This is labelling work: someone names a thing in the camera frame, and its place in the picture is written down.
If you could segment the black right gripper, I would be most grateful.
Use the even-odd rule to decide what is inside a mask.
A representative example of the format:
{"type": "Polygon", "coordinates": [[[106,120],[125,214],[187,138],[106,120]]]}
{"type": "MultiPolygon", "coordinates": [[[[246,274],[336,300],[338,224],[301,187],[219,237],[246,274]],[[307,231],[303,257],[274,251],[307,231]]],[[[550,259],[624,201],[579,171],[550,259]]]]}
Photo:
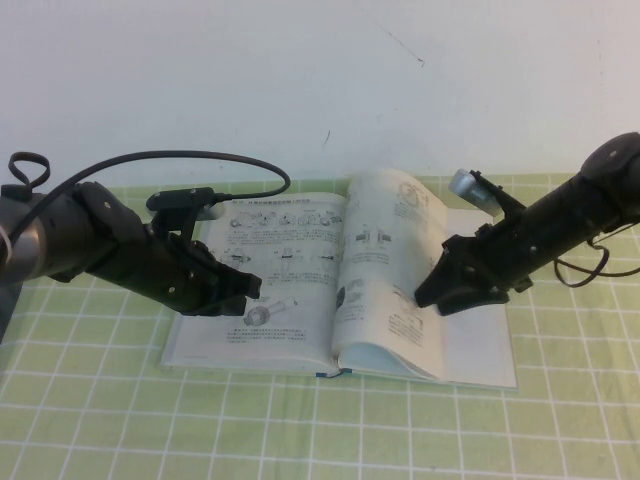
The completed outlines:
{"type": "Polygon", "coordinates": [[[533,285],[529,273],[508,253],[516,250],[514,236],[504,227],[483,224],[473,236],[453,235],[431,273],[415,290],[420,308],[437,305],[442,316],[477,307],[504,304],[509,291],[522,293],[533,285]]]}

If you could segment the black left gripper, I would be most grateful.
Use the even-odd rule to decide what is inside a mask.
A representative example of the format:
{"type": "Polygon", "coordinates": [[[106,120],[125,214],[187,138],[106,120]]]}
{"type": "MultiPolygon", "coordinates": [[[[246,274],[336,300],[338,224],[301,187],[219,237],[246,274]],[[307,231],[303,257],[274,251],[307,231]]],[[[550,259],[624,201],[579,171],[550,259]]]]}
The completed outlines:
{"type": "Polygon", "coordinates": [[[185,315],[243,316],[262,279],[218,263],[204,243],[145,225],[149,259],[142,295],[185,315]],[[220,289],[226,299],[220,300],[220,289]]]}

